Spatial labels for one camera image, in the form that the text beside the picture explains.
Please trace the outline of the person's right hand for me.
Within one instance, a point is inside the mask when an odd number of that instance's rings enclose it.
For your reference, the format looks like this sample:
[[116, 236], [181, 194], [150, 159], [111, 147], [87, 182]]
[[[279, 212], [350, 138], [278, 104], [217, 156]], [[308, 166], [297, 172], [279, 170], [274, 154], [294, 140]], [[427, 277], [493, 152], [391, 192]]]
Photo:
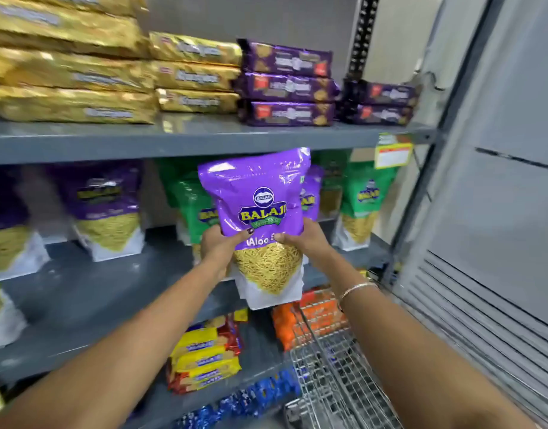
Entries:
[[304, 217], [302, 232], [297, 236], [300, 236], [302, 245], [294, 247], [305, 255], [314, 266], [322, 266], [323, 260], [333, 249], [319, 223]]

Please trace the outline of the person's left hand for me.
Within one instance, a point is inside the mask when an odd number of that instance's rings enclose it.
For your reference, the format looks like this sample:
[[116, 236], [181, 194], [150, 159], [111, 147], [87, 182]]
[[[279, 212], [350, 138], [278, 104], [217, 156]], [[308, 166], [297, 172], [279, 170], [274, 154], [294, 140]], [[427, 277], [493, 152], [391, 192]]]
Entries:
[[229, 249], [224, 243], [225, 236], [219, 224], [204, 231], [201, 238], [201, 261], [203, 266], [216, 273], [218, 281], [227, 276], [227, 270], [233, 259], [235, 249]]

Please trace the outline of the purple snack bag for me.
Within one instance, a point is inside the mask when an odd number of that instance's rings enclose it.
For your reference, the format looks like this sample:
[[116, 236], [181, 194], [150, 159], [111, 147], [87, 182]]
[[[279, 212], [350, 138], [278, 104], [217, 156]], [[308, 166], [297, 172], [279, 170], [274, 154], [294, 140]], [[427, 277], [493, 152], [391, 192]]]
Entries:
[[36, 273], [50, 261], [17, 185], [15, 168], [0, 166], [0, 281]]
[[317, 221], [320, 211], [320, 193], [324, 169], [319, 165], [311, 165], [307, 170], [301, 186], [301, 208], [304, 217]]
[[223, 158], [198, 166], [213, 199], [222, 234], [250, 230], [235, 247], [232, 275], [251, 310], [298, 301], [304, 286], [303, 253], [275, 235], [304, 229], [301, 190], [311, 164], [307, 147], [261, 156]]
[[94, 262], [142, 252], [140, 160], [51, 164], [46, 170], [78, 241]]

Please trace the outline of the person's left forearm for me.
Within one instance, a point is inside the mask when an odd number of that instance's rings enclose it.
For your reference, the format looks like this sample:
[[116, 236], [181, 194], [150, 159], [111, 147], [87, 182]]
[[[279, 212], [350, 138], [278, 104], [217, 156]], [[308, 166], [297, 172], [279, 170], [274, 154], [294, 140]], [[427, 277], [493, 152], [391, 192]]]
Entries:
[[118, 429], [225, 274], [207, 257], [111, 334], [0, 412], [0, 429]]

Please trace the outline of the person's right forearm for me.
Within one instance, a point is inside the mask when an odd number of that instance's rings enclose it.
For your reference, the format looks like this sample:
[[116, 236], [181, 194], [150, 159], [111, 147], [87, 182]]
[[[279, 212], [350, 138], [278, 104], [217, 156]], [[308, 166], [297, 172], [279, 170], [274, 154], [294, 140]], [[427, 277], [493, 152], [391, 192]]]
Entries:
[[487, 377], [334, 249], [316, 267], [405, 429], [537, 429]]

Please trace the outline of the stack of orange packets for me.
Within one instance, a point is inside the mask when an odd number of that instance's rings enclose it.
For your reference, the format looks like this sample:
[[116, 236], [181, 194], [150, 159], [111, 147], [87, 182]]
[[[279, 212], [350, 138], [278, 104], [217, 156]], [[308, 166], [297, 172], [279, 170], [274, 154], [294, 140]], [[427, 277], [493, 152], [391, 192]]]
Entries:
[[325, 336], [349, 326], [334, 293], [327, 287], [307, 290], [299, 301], [275, 306], [271, 317], [285, 352], [312, 341], [313, 334]]

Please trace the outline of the purple biscuit packet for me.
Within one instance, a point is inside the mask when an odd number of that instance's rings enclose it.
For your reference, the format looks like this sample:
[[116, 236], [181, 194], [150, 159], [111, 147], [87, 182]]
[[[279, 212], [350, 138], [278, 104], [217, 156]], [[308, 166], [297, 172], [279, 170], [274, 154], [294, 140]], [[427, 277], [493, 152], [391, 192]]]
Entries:
[[340, 86], [330, 78], [242, 72], [232, 82], [242, 99], [261, 102], [332, 103]]
[[354, 125], [406, 126], [413, 117], [412, 107], [344, 103], [339, 121]]
[[327, 127], [335, 120], [335, 103], [239, 100], [237, 114], [243, 124], [258, 128]]
[[238, 38], [243, 71], [302, 77], [332, 77], [332, 51], [278, 46]]
[[347, 79], [341, 99], [359, 105], [391, 105], [415, 107], [419, 93], [413, 86]]

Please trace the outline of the stack of yellow red packets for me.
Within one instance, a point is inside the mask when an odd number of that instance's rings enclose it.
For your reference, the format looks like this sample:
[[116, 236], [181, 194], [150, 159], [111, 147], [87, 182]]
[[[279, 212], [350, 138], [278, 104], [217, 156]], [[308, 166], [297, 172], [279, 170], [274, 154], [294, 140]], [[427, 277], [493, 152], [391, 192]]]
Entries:
[[243, 350], [240, 325], [248, 320], [244, 308], [189, 327], [168, 357], [168, 390], [184, 395], [237, 374]]

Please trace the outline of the yellow shelf price label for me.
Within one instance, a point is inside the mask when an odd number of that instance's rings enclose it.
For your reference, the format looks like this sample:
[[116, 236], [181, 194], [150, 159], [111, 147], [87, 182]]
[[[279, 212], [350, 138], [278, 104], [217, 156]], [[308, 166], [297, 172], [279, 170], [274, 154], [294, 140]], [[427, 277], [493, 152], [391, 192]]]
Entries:
[[406, 166], [413, 154], [413, 135], [381, 133], [374, 154], [374, 168]]

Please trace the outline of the grey metal shelving unit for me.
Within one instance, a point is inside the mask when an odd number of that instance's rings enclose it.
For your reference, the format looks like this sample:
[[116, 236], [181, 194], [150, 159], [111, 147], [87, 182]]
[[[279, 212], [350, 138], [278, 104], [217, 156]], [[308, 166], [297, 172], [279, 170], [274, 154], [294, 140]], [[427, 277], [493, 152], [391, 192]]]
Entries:
[[[243, 126], [225, 116], [196, 116], [167, 133], [154, 125], [16, 124], [0, 122], [0, 164], [202, 156], [232, 151], [263, 154], [306, 146], [312, 150], [353, 149], [377, 145], [379, 134], [412, 133], [417, 144], [434, 144], [435, 129], [414, 123], [409, 129], [335, 123], [329, 128]], [[176, 239], [174, 228], [158, 225], [146, 232], [142, 253], [92, 262], [75, 242], [53, 243], [51, 261], [37, 273], [4, 281], [3, 288], [27, 317], [28, 326], [14, 343], [0, 348], [0, 385], [41, 375], [61, 366], [151, 303], [190, 269], [191, 249]], [[241, 328], [250, 340], [242, 370], [213, 387], [187, 394], [167, 391], [161, 372], [142, 413], [123, 429], [171, 429], [183, 414], [213, 399], [291, 369], [265, 310]]]

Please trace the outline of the row of blue packets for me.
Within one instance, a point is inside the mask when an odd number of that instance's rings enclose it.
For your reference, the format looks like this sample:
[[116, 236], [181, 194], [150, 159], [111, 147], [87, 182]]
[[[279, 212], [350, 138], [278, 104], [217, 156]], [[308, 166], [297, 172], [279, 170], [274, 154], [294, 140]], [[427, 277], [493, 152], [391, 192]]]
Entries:
[[171, 429], [242, 429], [300, 396], [298, 377], [292, 369], [282, 369], [185, 413]]

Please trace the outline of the white refrigerator cabinet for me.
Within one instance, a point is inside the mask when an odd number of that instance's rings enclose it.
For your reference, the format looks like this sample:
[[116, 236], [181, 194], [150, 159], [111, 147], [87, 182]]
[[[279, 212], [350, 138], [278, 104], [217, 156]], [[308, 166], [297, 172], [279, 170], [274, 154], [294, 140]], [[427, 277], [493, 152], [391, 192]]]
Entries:
[[548, 0], [443, 0], [441, 146], [396, 300], [548, 429]]

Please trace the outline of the black perforated shelf upright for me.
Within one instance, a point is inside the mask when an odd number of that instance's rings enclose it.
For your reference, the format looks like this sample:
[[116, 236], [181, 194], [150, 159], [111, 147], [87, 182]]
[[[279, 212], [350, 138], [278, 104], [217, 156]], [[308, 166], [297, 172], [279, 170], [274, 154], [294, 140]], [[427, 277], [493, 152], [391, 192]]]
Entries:
[[363, 78], [379, 3], [380, 0], [357, 0], [346, 64], [346, 79]]

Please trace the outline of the stack of gold biscuit packets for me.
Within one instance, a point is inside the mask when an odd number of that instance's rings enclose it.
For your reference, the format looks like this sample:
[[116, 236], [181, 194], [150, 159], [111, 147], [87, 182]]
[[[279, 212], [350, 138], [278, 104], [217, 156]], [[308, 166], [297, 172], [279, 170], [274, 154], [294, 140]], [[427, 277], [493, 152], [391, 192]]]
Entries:
[[236, 43], [147, 30], [144, 0], [0, 0], [0, 118], [153, 124], [232, 114]]

